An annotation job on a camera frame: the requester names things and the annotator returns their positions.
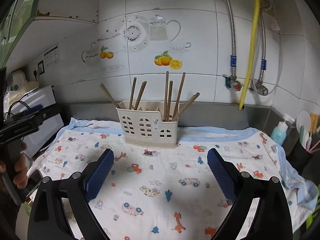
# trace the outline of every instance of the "beige plastic utensil holder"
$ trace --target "beige plastic utensil holder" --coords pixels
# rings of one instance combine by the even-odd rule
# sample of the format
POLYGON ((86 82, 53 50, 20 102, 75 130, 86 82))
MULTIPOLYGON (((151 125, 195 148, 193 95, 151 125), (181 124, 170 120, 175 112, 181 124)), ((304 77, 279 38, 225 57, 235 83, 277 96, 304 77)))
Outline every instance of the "beige plastic utensil holder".
MULTIPOLYGON (((178 120, 163 122, 164 102, 140 101, 141 110, 129 110, 129 101, 122 101, 118 116, 124 131, 125 141, 140 146, 175 148, 177 146, 178 120)), ((172 119, 175 102, 171 102, 172 119)))

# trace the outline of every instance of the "green cabinet door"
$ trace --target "green cabinet door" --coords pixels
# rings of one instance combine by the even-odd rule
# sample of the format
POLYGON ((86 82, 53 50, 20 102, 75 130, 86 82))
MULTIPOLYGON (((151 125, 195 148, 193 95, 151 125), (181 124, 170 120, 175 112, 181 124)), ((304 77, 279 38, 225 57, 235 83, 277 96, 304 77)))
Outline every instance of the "green cabinet door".
POLYGON ((0 68, 37 14, 39 0, 15 0, 0 26, 0 68))

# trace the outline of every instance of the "black handle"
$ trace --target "black handle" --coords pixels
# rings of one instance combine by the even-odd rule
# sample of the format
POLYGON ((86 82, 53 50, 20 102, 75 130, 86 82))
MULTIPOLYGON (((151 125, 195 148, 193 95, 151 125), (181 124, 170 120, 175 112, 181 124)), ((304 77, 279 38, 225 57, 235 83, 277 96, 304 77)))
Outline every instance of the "black handle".
POLYGON ((0 148, 0 160, 6 165, 6 172, 1 174, 1 178, 17 206, 20 206, 27 196, 24 189, 18 189, 13 184, 13 178, 17 175, 17 172, 14 170, 14 164, 20 159, 21 143, 21 139, 18 139, 0 148))

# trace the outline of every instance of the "finger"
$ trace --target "finger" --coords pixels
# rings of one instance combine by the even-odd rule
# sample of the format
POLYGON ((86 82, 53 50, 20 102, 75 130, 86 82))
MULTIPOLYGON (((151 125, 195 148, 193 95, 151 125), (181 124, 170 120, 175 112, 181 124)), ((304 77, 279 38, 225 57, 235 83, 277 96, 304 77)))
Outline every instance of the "finger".
POLYGON ((26 167, 26 157, 21 154, 20 159, 15 163, 14 170, 16 172, 22 171, 26 167))
POLYGON ((0 161, 0 172, 5 172, 5 171, 6 171, 5 163, 3 161, 0 161))
POLYGON ((21 150, 22 150, 22 151, 25 151, 27 148, 28 148, 27 144, 23 142, 23 143, 21 144, 21 150))
POLYGON ((14 178, 13 183, 15 185, 19 185, 21 182, 23 182, 27 176, 27 168, 24 168, 22 171, 20 171, 14 178))
POLYGON ((28 183, 28 178, 26 177, 20 184, 18 184, 18 188, 19 189, 22 189, 22 188, 24 188, 26 185, 27 185, 27 183, 28 183))

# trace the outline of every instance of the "blue hose label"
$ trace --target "blue hose label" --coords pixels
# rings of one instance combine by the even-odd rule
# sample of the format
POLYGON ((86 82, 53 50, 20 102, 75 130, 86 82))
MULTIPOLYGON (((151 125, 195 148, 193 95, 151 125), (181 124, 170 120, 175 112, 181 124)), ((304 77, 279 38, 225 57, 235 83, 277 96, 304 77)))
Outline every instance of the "blue hose label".
POLYGON ((265 59, 261 60, 261 69, 266 70, 267 68, 267 61, 265 59))
POLYGON ((230 66, 231 66, 231 67, 236 67, 236 65, 237 65, 237 56, 231 55, 230 58, 231 58, 231 60, 230 60, 230 66))

